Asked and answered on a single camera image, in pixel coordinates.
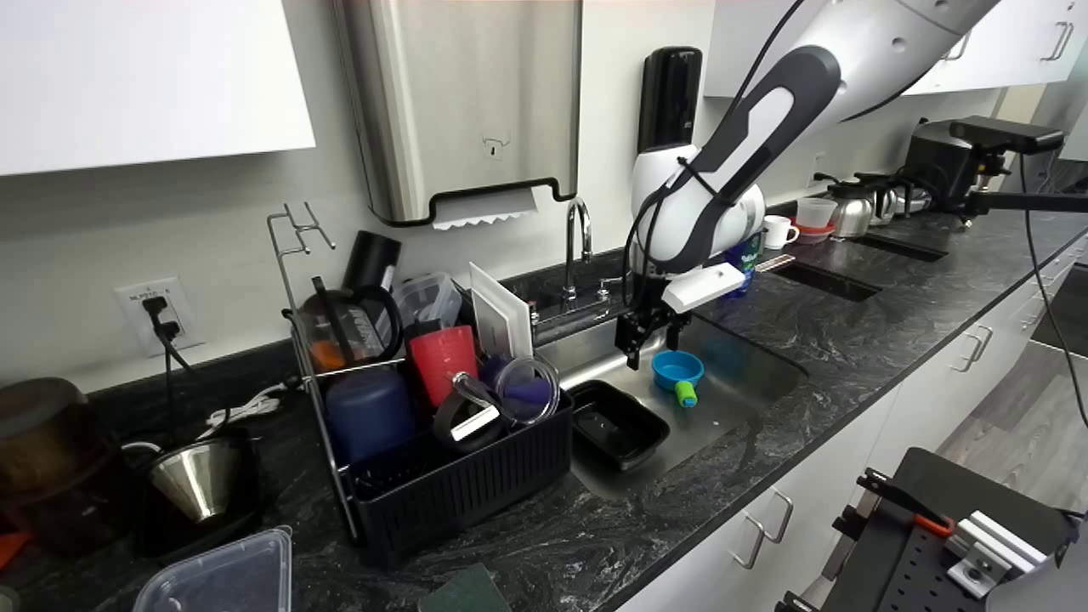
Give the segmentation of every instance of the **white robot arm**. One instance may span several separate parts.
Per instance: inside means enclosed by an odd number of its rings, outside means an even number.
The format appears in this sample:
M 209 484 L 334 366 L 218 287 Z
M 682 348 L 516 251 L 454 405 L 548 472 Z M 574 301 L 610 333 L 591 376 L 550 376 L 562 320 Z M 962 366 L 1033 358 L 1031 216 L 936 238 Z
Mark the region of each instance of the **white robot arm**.
M 754 179 L 809 129 L 867 115 L 911 89 L 997 0 L 827 0 L 809 31 L 693 149 L 657 149 L 636 161 L 640 259 L 670 280 L 661 298 L 686 314 L 721 292 L 724 247 L 762 230 Z M 636 336 L 660 325 L 660 314 L 627 314 Z

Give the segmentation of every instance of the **metal bowl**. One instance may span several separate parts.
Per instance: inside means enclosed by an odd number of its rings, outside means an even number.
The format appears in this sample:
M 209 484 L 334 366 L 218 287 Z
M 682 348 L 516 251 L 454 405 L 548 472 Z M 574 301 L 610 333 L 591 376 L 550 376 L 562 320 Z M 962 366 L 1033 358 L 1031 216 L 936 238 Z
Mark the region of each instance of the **metal bowl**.
M 230 439 L 201 439 L 160 456 L 148 484 L 194 522 L 230 511 L 241 447 Z

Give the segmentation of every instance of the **white cup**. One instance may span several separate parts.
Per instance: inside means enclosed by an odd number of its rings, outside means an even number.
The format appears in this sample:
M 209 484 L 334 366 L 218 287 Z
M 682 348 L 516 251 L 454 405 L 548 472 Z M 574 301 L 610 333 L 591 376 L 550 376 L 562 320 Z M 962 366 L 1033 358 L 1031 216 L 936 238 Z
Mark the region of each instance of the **white cup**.
M 762 238 L 762 243 L 765 247 L 771 247 L 771 251 L 779 251 L 779 247 L 786 247 L 786 243 L 793 243 L 803 230 L 789 219 L 789 216 L 782 216 L 782 214 L 768 214 L 765 216 L 765 238 Z

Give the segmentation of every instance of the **wire dish rack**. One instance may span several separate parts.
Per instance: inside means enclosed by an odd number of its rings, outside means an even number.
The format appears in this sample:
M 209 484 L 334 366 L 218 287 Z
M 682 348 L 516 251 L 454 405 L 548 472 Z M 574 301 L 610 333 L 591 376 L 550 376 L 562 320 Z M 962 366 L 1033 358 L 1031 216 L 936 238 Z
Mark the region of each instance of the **wire dish rack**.
M 512 427 L 489 446 L 454 456 L 431 430 L 418 430 L 406 446 L 364 459 L 336 463 L 330 426 L 324 417 L 324 395 L 340 376 L 393 366 L 406 376 L 404 358 L 355 363 L 342 370 L 317 370 L 309 359 L 309 336 L 298 315 L 298 301 L 285 273 L 289 256 L 309 256 L 307 234 L 318 234 L 326 247 L 336 240 L 324 230 L 311 206 L 302 204 L 298 216 L 289 204 L 266 216 L 283 287 L 289 298 L 291 348 L 302 386 L 311 405 L 324 459 L 336 493 L 342 527 L 364 556 L 381 569 L 396 569 L 406 555 L 445 540 L 470 522 L 494 516 L 502 506 L 545 489 L 572 470 L 572 409 L 562 409 L 527 427 Z

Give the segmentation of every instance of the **red cup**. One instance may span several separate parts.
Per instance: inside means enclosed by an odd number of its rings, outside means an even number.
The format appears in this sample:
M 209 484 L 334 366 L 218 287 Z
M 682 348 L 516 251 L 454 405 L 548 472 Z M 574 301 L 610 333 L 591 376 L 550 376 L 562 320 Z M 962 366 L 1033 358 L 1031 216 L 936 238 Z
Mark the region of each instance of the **red cup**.
M 406 341 L 411 363 L 421 376 L 431 410 L 449 399 L 453 376 L 480 376 L 472 325 L 442 325 Z
M 829 234 L 837 230 L 837 224 L 821 224 L 821 229 L 814 229 L 814 224 L 796 224 L 796 230 L 800 230 L 803 240 L 829 240 Z

